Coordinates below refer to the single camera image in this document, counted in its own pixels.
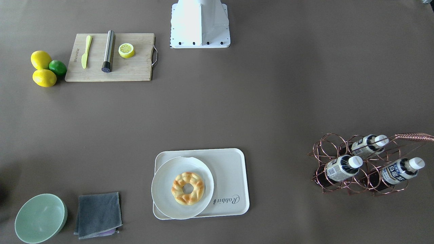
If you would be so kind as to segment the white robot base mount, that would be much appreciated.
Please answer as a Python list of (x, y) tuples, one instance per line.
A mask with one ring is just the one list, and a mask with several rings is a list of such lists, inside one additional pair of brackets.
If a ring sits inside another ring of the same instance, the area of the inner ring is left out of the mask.
[(228, 7), (220, 0), (179, 0), (172, 5), (170, 48), (228, 48)]

